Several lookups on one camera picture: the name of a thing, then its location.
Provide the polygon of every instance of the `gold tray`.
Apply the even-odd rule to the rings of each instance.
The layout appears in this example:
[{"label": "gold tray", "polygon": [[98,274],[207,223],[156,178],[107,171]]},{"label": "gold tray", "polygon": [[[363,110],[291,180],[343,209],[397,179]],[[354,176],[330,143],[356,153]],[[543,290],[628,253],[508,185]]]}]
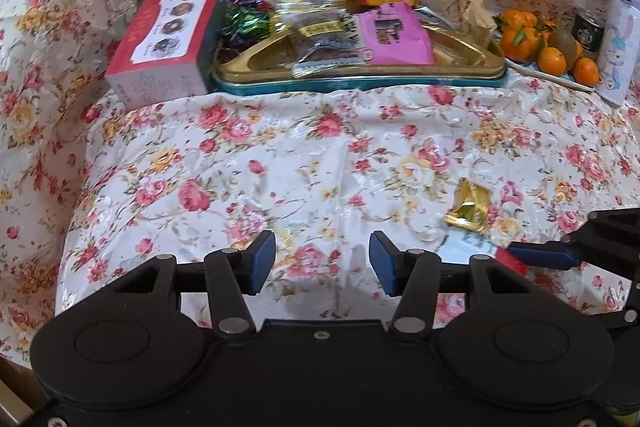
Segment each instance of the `gold tray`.
[{"label": "gold tray", "polygon": [[308,78],[336,78],[342,76],[414,76],[435,78],[492,79],[503,76],[504,56],[493,41],[486,50],[466,37],[450,30],[424,25],[433,45],[435,64],[395,64],[392,66],[351,65],[294,79],[291,66],[297,54],[290,30],[278,32],[238,57],[219,64],[215,76],[231,84],[255,84],[273,80],[299,82]]}]

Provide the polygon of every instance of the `floral tablecloth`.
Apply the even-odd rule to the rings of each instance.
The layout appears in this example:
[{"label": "floral tablecloth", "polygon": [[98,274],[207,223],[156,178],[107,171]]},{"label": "floral tablecloth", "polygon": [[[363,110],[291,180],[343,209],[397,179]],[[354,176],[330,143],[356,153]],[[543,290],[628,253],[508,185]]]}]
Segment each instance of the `floral tablecloth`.
[{"label": "floral tablecloth", "polygon": [[[141,1],[0,0],[0,355],[15,362],[54,311],[159,252],[200,260],[270,228],[258,321],[386,320],[369,233],[434,248],[461,176],[492,188],[499,243],[638,205],[633,105],[520,76],[503,90],[213,94],[125,114],[103,74]],[[488,1],[544,15],[571,3]],[[586,311],[618,309],[627,290],[593,267],[530,276]],[[185,311],[207,323],[198,296]],[[461,311],[442,296],[438,321]]]}]

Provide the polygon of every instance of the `gold foil candy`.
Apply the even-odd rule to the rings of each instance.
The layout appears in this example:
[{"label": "gold foil candy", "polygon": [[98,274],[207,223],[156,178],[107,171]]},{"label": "gold foil candy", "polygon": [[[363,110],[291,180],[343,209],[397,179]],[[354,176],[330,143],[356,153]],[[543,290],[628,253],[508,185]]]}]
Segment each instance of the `gold foil candy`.
[{"label": "gold foil candy", "polygon": [[487,232],[486,214],[491,202],[491,191],[461,178],[453,199],[453,207],[444,216],[445,223],[472,230]]}]

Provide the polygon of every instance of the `cardboard box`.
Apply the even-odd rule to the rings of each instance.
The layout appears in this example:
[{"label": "cardboard box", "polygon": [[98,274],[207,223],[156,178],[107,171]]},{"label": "cardboard box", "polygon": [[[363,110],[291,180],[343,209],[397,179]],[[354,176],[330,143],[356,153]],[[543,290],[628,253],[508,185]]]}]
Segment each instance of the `cardboard box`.
[{"label": "cardboard box", "polygon": [[144,0],[106,79],[128,110],[207,94],[226,0]]}]

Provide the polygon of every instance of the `white bottle with bunny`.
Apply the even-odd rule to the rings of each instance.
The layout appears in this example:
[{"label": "white bottle with bunny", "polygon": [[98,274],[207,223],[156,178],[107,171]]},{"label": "white bottle with bunny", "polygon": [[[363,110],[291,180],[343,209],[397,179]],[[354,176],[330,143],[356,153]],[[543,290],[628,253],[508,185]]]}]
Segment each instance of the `white bottle with bunny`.
[{"label": "white bottle with bunny", "polygon": [[610,0],[598,56],[596,91],[615,105],[625,102],[640,46],[640,0]]}]

